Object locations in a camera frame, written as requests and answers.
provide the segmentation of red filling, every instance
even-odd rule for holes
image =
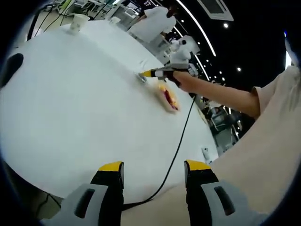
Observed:
[[[166,89],[164,92],[165,98],[166,100],[169,102],[169,104],[171,105],[171,107],[175,110],[178,110],[178,108],[176,106],[173,105],[173,100],[171,99],[168,90]]]

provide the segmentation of person in white shirt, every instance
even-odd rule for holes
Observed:
[[[171,6],[169,9],[165,7],[147,9],[144,11],[145,15],[140,17],[128,32],[134,38],[139,38],[146,43],[150,43],[160,34],[165,37],[176,24],[174,17],[176,12],[176,6]]]

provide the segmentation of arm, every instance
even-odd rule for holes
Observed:
[[[174,72],[174,78],[181,83],[180,88],[186,92],[199,94],[254,118],[258,118],[260,115],[259,99],[255,94],[212,84],[193,78],[185,72]]]

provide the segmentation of hand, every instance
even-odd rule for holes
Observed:
[[[174,72],[174,78],[180,82],[180,89],[188,93],[196,93],[198,78],[192,77],[188,72]]]

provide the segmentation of black ceiling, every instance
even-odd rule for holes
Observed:
[[[176,18],[184,20],[181,24],[188,35],[200,41],[199,59],[206,66],[208,76],[212,79],[216,76],[216,81],[222,81],[224,77],[227,86],[243,90],[250,90],[255,85],[264,86],[284,70],[284,31],[299,15],[300,3],[290,4],[284,0],[223,1],[234,18],[233,22],[227,22],[228,29],[223,27],[225,21],[210,19],[197,0],[181,0],[201,24],[216,56],[213,56],[202,32],[179,4]],[[157,2],[166,7],[177,4],[176,0]],[[183,35],[187,34],[179,25],[177,28]]]

